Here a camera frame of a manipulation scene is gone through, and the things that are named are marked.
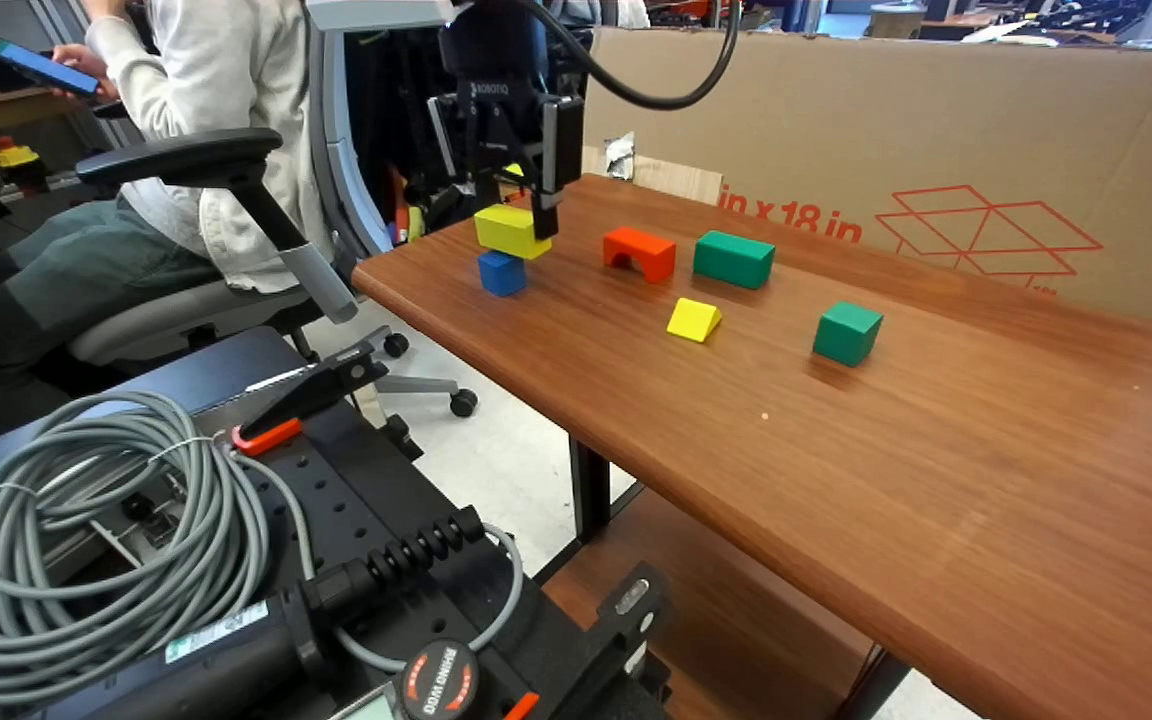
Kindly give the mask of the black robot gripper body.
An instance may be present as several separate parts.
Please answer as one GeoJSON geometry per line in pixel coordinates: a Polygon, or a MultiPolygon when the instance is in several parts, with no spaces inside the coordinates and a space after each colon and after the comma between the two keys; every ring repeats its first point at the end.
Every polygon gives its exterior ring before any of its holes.
{"type": "Polygon", "coordinates": [[[554,97],[583,102],[583,68],[530,16],[530,0],[452,0],[441,64],[454,78],[462,142],[480,160],[538,157],[538,102],[554,97]]]}

